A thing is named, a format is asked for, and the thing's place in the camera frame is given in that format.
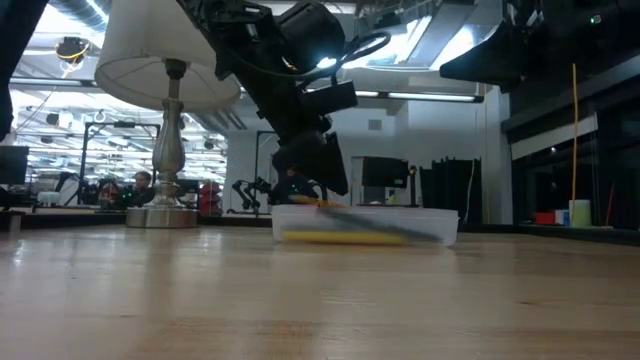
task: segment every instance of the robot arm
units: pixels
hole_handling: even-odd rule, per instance
[[[241,0],[176,0],[216,51],[216,75],[235,75],[280,138],[273,165],[296,167],[338,194],[348,192],[342,155],[329,114],[357,105],[351,82],[338,83],[342,64],[389,43],[387,33],[345,41],[338,20],[320,3],[305,0],[281,16]],[[317,69],[323,58],[334,66]],[[331,85],[313,92],[321,78]]]

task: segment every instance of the white lamp shade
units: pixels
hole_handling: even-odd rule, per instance
[[[216,53],[174,0],[113,0],[95,79],[133,105],[162,110],[169,77],[163,59],[188,64],[180,83],[185,112],[229,106],[240,97],[231,77],[215,76]]]

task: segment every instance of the wooden table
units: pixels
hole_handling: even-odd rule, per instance
[[[270,229],[0,238],[0,359],[640,359],[640,248],[460,235],[274,245]]]

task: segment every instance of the lamp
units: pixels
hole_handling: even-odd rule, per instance
[[[131,208],[127,225],[180,228],[197,223],[197,212],[176,199],[177,173],[185,164],[180,136],[183,111],[231,105],[240,87],[215,76],[216,54],[173,0],[114,0],[95,79],[110,95],[164,111],[153,149],[159,172],[152,206]]]

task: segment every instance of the silver lamp base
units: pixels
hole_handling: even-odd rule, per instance
[[[198,211],[170,207],[130,208],[127,226],[145,229],[187,229],[198,226]]]

